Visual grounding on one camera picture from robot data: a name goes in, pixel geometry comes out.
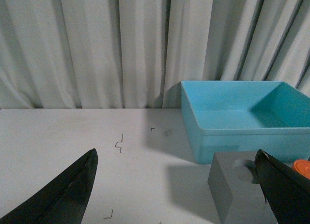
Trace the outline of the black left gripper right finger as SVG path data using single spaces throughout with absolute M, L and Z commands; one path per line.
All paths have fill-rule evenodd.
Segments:
M 258 150 L 255 167 L 265 201 L 279 224 L 310 222 L 310 180 L 272 155 Z

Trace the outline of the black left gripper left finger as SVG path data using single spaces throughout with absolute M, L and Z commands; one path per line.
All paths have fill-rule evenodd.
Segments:
M 91 149 L 28 200 L 4 215 L 2 224 L 80 224 L 98 165 Z

